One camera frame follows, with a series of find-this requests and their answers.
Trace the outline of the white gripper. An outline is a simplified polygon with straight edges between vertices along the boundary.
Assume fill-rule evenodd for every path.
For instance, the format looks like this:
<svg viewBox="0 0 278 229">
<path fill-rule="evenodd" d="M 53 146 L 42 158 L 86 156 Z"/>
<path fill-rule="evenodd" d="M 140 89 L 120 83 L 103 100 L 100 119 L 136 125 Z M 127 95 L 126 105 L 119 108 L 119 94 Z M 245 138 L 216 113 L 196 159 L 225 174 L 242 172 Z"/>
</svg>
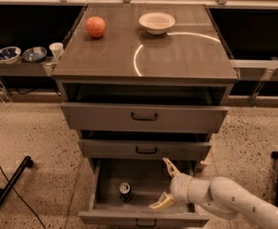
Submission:
<svg viewBox="0 0 278 229">
<path fill-rule="evenodd" d="M 169 176 L 172 177 L 170 183 L 171 194 L 163 192 L 157 202 L 149 205 L 152 210 L 156 211 L 166 209 L 176 201 L 188 203 L 188 189 L 193 179 L 192 176 L 181 173 L 169 158 L 164 157 L 162 161 L 166 164 Z"/>
</svg>

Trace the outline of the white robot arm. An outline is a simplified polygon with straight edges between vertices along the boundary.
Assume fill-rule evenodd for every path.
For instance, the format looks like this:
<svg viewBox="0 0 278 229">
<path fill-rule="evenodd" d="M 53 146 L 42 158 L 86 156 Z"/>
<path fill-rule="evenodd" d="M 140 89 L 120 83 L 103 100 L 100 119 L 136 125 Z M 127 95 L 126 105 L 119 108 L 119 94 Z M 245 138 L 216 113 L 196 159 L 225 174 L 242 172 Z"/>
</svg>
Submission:
<svg viewBox="0 0 278 229">
<path fill-rule="evenodd" d="M 278 229 L 278 207 L 254 196 L 232 179 L 195 178 L 181 173 L 169 158 L 162 160 L 171 176 L 170 193 L 163 192 L 157 202 L 149 205 L 151 209 L 166 209 L 176 202 L 194 203 L 222 219 L 243 214 L 263 229 Z"/>
</svg>

